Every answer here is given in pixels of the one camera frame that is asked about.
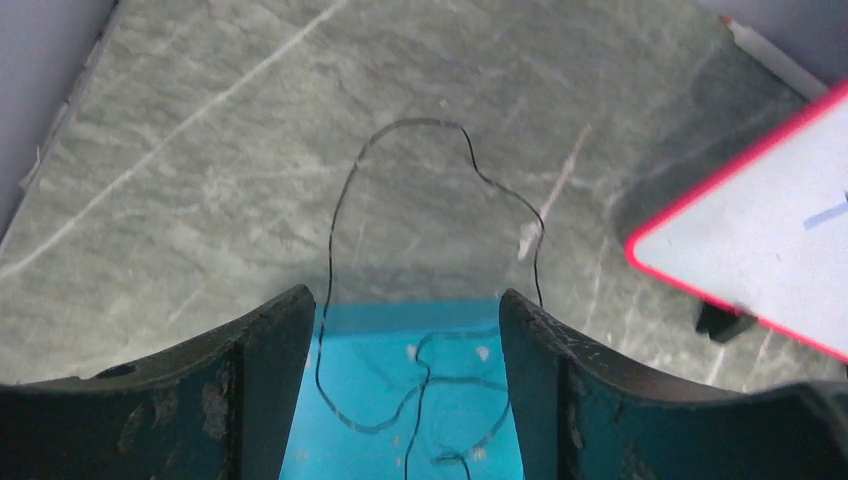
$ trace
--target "blue surface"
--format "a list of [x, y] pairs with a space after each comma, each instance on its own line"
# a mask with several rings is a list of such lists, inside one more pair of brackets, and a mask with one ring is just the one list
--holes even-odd
[[[457, 332], [482, 332], [497, 326], [497, 300], [403, 305], [339, 306], [335, 315], [350, 320], [362, 316], [406, 319], [439, 315], [456, 317]], [[481, 319], [481, 311], [489, 312]], [[332, 335], [324, 341], [321, 384], [338, 408], [359, 423], [377, 424], [390, 418], [402, 398], [421, 383], [426, 370], [413, 360], [414, 348], [428, 331], [395, 331]], [[285, 480], [403, 479], [403, 458], [417, 411], [418, 395], [394, 426], [374, 435], [351, 430], [327, 406], [315, 386], [313, 340], [294, 423], [280, 475]], [[500, 337], [435, 338], [422, 348], [420, 358], [434, 376], [480, 377], [506, 385]], [[479, 385], [431, 384], [425, 393], [418, 437], [409, 461], [409, 480], [465, 480], [461, 464], [434, 464], [445, 451], [465, 451], [480, 441], [501, 416], [505, 391]], [[497, 434], [468, 459], [473, 479], [522, 478], [518, 441], [512, 415]]]

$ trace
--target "black foot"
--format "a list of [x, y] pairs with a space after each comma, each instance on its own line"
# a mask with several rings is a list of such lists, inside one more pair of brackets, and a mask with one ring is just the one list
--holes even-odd
[[710, 336], [716, 343], [727, 343], [751, 328], [757, 320], [750, 315], [729, 312], [709, 303], [701, 303], [695, 331]]

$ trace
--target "gray marble surface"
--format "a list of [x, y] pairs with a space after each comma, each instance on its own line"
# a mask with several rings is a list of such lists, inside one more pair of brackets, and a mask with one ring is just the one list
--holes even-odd
[[[481, 169], [541, 205], [591, 123], [541, 254], [545, 307], [640, 361], [754, 391], [842, 369], [626, 263], [647, 215], [802, 105], [685, 0], [133, 0], [0, 269], [0, 381], [88, 376], [306, 283], [361, 144], [462, 122]], [[520, 204], [462, 139], [391, 134], [338, 225], [339, 302], [516, 286]]]

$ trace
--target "thin wire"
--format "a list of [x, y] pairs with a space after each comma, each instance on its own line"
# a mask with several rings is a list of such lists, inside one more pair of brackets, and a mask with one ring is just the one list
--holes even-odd
[[[365, 159], [369, 150], [378, 141], [380, 141], [380, 139], [385, 137], [390, 132], [392, 132], [394, 130], [398, 130], [400, 128], [404, 128], [404, 127], [416, 127], [416, 126], [431, 126], [431, 127], [439, 127], [439, 128], [448, 129], [448, 130], [458, 130], [458, 131], [460, 131], [462, 133], [462, 135], [465, 137], [465, 142], [468, 146], [468, 153], [471, 157], [471, 166], [474, 169], [474, 173], [477, 174], [477, 176], [487, 185], [494, 187], [495, 189], [499, 190], [501, 193], [503, 193], [503, 194], [505, 194], [509, 197], [512, 197], [515, 200], [518, 200], [530, 212], [532, 212], [533, 215], [536, 217], [536, 221], [539, 222], [540, 233], [539, 233], [539, 239], [536, 242], [535, 251], [533, 253], [533, 281], [534, 281], [534, 286], [536, 287], [536, 296], [539, 299], [539, 306], [543, 307], [542, 289], [539, 285], [539, 251], [541, 250], [542, 240], [544, 239], [544, 236], [545, 236], [545, 222], [542, 219], [542, 217], [539, 215], [539, 212], [536, 210], [536, 208], [533, 207], [533, 205], [529, 201], [527, 201], [524, 197], [522, 197], [521, 195], [519, 195], [515, 191], [509, 189], [508, 187], [504, 186], [503, 184], [501, 184], [501, 183], [499, 183], [495, 180], [492, 180], [491, 178], [487, 177], [486, 175], [484, 175], [480, 171], [480, 168], [477, 165], [477, 158], [474, 156], [474, 146], [471, 143], [471, 137], [468, 135], [468, 132], [465, 130], [465, 127], [463, 127], [461, 124], [459, 124], [457, 122], [440, 120], [440, 119], [436, 119], [436, 118], [426, 118], [426, 117], [408, 118], [408, 119], [398, 120], [398, 121], [390, 123], [389, 125], [386, 125], [382, 129], [377, 131], [377, 133], [372, 135], [371, 138], [369, 138], [367, 142], [365, 142], [365, 144], [362, 146], [362, 149], [359, 151], [359, 155], [357, 155], [356, 160], [353, 162], [353, 165], [350, 168], [350, 172], [348, 173], [347, 178], [345, 179], [344, 185], [342, 186], [342, 191], [339, 194], [339, 198], [336, 201], [336, 206], [333, 209], [333, 217], [332, 217], [332, 220], [330, 222], [330, 234], [329, 234], [329, 239], [328, 239], [328, 242], [327, 242], [327, 266], [328, 266], [328, 270], [329, 270], [328, 279], [327, 279], [327, 296], [326, 296], [326, 300], [324, 301], [324, 306], [323, 306], [323, 309], [322, 309], [322, 312], [321, 312], [321, 326], [320, 326], [319, 331], [318, 331], [318, 354], [317, 354], [316, 360], [315, 360], [315, 386], [317, 387], [318, 392], [321, 394], [321, 398], [323, 398], [323, 400], [327, 404], [327, 406], [336, 414], [336, 416], [339, 418], [339, 420], [344, 425], [353, 429], [354, 431], [357, 431], [357, 432], [360, 432], [360, 433], [363, 433], [363, 434], [370, 434], [370, 435], [376, 434], [376, 433], [378, 433], [382, 430], [390, 428], [392, 425], [397, 423], [397, 421], [400, 418], [400, 415], [403, 412], [405, 406], [412, 399], [412, 397], [415, 396], [416, 393], [419, 393], [418, 402], [417, 402], [417, 413], [416, 413], [415, 428], [414, 428], [412, 436], [410, 437], [409, 444], [407, 445], [406, 454], [405, 454], [405, 457], [404, 457], [404, 480], [408, 480], [408, 478], [409, 478], [409, 456], [412, 453], [412, 449], [415, 445], [415, 440], [417, 438], [418, 431], [421, 427], [421, 411], [422, 411], [422, 407], [423, 407], [423, 404], [424, 404], [424, 395], [426, 393], [427, 388], [430, 385], [432, 385], [433, 383], [436, 383], [436, 382], [438, 382], [438, 383], [451, 383], [451, 384], [478, 384], [478, 385], [485, 387], [485, 388], [498, 389], [498, 390], [503, 389], [503, 391], [506, 391], [506, 386], [504, 386], [502, 384], [497, 384], [497, 383], [494, 383], [494, 382], [487, 382], [486, 380], [483, 380], [483, 379], [480, 379], [480, 378], [435, 377], [435, 376], [432, 375], [432, 369], [431, 369], [430, 365], [420, 359], [420, 353], [421, 353], [422, 348], [427, 343], [432, 341], [433, 338], [443, 337], [443, 338], [446, 338], [446, 339], [451, 339], [451, 338], [471, 338], [471, 337], [474, 337], [474, 336], [493, 336], [493, 335], [496, 335], [498, 333], [498, 328], [494, 328], [494, 329], [483, 331], [483, 332], [431, 333], [431, 334], [424, 336], [421, 339], [421, 341], [419, 342], [418, 348], [416, 349], [416, 352], [415, 352], [416, 363], [418, 365], [422, 366], [423, 368], [425, 368], [426, 372], [427, 372], [424, 380], [419, 385], [417, 385], [416, 387], [414, 387], [412, 390], [410, 390], [407, 393], [407, 395], [401, 400], [400, 404], [398, 405], [397, 410], [395, 411], [395, 414], [392, 415], [392, 417], [390, 417], [388, 420], [380, 422], [376, 425], [364, 425], [364, 424], [355, 422], [352, 418], [350, 418], [349, 416], [342, 413], [342, 411], [339, 410], [338, 406], [335, 404], [335, 402], [332, 401], [332, 399], [329, 397], [327, 392], [324, 390], [324, 387], [321, 385], [320, 371], [321, 371], [321, 360], [323, 358], [323, 353], [324, 353], [324, 334], [326, 332], [326, 326], [327, 326], [327, 311], [329, 310], [330, 301], [332, 300], [332, 295], [333, 295], [333, 239], [335, 237], [336, 223], [338, 221], [339, 212], [341, 211], [341, 207], [344, 203], [345, 197], [347, 196], [347, 192], [350, 189], [351, 182], [353, 181], [353, 178], [356, 176], [356, 173], [359, 170], [359, 164], [362, 162], [362, 160]], [[455, 457], [458, 456], [459, 460], [461, 461], [461, 463], [462, 463], [462, 465], [465, 469], [466, 478], [468, 478], [470, 480], [471, 479], [471, 472], [468, 468], [468, 463], [466, 462], [465, 458], [467, 456], [471, 455], [474, 452], [474, 450], [484, 446], [486, 443], [488, 443], [492, 439], [492, 437], [494, 437], [494, 434], [497, 433], [497, 431], [501, 428], [501, 426], [505, 422], [506, 417], [509, 414], [509, 410], [510, 410], [510, 404], [509, 404], [509, 400], [507, 400], [507, 404], [506, 404], [506, 408], [504, 409], [504, 412], [501, 414], [498, 421], [489, 430], [489, 432], [483, 437], [482, 440], [480, 440], [474, 446], [472, 446], [470, 449], [466, 450], [465, 452], [463, 452], [461, 454], [449, 454], [447, 457], [445, 457], [444, 455], [436, 457], [435, 459], [433, 459], [434, 463], [443, 463], [446, 460], [455, 459]]]

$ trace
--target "red edge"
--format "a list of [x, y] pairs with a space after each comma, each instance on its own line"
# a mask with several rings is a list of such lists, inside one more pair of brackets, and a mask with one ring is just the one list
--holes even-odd
[[[674, 203], [671, 204], [671, 206], [669, 206], [668, 208], [648, 220], [645, 224], [643, 224], [635, 232], [633, 232], [633, 234], [631, 234], [630, 237], [627, 239], [627, 243], [624, 246], [624, 254], [627, 257], [627, 261], [630, 262], [630, 264], [637, 270], [651, 275], [652, 277], [655, 277], [675, 288], [695, 295], [717, 307], [725, 308], [730, 311], [736, 310], [736, 307], [734, 305], [731, 305], [726, 301], [720, 298], [716, 298], [706, 292], [702, 292], [694, 286], [684, 283], [680, 279], [673, 278], [653, 267], [642, 263], [636, 257], [636, 246], [646, 236], [653, 233], [654, 230], [661, 227], [665, 223], [674, 219], [674, 217], [676, 217], [683, 210], [688, 208], [691, 204], [701, 199], [713, 189], [723, 185], [724, 182], [730, 180], [742, 169], [753, 164], [761, 156], [778, 147], [780, 144], [791, 138], [793, 135], [798, 133], [808, 124], [810, 124], [818, 117], [825, 114], [830, 109], [834, 108], [836, 105], [840, 104], [843, 100], [846, 99], [848, 99], [848, 81], [843, 82], [842, 84], [833, 88], [823, 98], [816, 101], [812, 105], [804, 108], [800, 113], [790, 118], [783, 125], [776, 128], [774, 131], [766, 135], [762, 140], [760, 140], [753, 146], [743, 150], [742, 153], [737, 155], [736, 158], [734, 158], [727, 165], [722, 167], [718, 172], [716, 172], [711, 177], [707, 178], [698, 186], [696, 186], [695, 188], [687, 192], [685, 195], [677, 199]], [[804, 343], [817, 350], [823, 351], [828, 355], [834, 356], [839, 360], [848, 363], [848, 354], [846, 353], [835, 351], [830, 347], [827, 347], [815, 340], [807, 338], [806, 336], [798, 332], [787, 330], [785, 327], [774, 324], [769, 320], [760, 318], [759, 321], [763, 326], [767, 328], [770, 328], [778, 333], [791, 337], [801, 343]]]

